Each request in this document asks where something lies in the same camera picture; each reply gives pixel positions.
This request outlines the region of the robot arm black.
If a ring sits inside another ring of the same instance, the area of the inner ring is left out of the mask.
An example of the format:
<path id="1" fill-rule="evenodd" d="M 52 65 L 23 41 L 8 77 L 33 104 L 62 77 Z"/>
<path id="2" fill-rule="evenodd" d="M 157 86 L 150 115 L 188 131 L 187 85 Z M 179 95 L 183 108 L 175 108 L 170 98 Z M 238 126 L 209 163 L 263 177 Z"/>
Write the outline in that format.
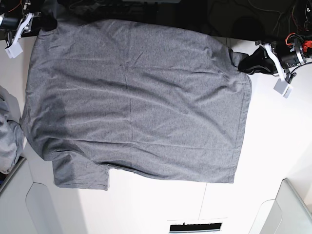
<path id="1" fill-rule="evenodd" d="M 49 0 L 2 0 L 0 2 L 0 39 L 10 46 L 15 38 L 33 36 L 39 30 L 56 29 L 57 20 Z"/>
<path id="2" fill-rule="evenodd" d="M 265 43 L 256 41 L 258 48 L 244 58 L 238 70 L 252 75 L 263 73 L 280 76 L 290 84 L 296 76 L 296 70 L 312 63 L 312 2 L 298 0 L 290 14 L 296 31 L 289 33 L 284 41 Z"/>

